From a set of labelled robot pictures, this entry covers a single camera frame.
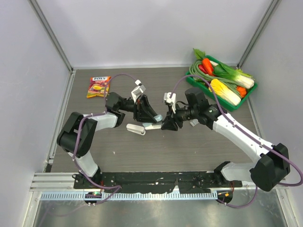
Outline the blue white stapler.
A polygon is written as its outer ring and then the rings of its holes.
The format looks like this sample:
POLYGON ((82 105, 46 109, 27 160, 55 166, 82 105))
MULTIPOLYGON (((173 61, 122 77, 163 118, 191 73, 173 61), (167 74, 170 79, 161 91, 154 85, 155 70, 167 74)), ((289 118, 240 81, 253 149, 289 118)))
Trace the blue white stapler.
POLYGON ((156 123, 143 123, 143 127, 145 130, 157 130, 162 127, 162 115, 154 116, 154 119, 157 121, 156 123))

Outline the staple box tray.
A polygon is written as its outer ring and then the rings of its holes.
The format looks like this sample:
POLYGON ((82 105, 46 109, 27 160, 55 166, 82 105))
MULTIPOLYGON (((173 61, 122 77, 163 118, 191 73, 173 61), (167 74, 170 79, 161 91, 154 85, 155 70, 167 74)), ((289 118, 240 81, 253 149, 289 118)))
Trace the staple box tray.
POLYGON ((193 119, 193 120, 190 120, 189 123, 192 127, 195 127, 199 123, 199 121, 198 121, 198 119, 193 119))

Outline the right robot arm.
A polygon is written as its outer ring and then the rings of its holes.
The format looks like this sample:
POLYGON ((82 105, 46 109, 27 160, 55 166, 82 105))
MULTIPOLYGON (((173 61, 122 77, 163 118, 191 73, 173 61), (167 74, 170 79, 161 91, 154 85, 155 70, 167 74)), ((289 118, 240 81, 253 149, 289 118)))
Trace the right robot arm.
POLYGON ((253 182, 263 191, 271 191, 289 173, 290 165, 282 157, 289 157, 282 143, 273 145, 239 124, 217 104, 209 104, 204 93, 196 88, 185 91, 187 103, 179 107, 176 94, 165 93, 164 101, 169 110, 163 120, 162 130, 177 131, 184 121, 198 120, 202 125, 223 135, 251 159, 250 163, 225 161, 214 169, 214 182, 220 187, 231 181, 253 182))

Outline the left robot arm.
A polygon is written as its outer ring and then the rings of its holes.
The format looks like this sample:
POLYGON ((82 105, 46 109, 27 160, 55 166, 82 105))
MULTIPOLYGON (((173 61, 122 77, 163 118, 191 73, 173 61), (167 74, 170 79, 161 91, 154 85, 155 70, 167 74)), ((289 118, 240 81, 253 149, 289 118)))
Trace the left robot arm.
POLYGON ((111 92, 106 97, 105 112, 89 115, 73 112, 57 137, 57 145, 71 155, 85 176, 84 183, 91 189, 100 185, 102 177, 100 167, 90 153, 94 134, 120 126, 125 117, 124 111, 132 113, 134 120, 142 123, 158 123, 162 119, 153 110, 146 95, 139 95, 133 100, 111 92))

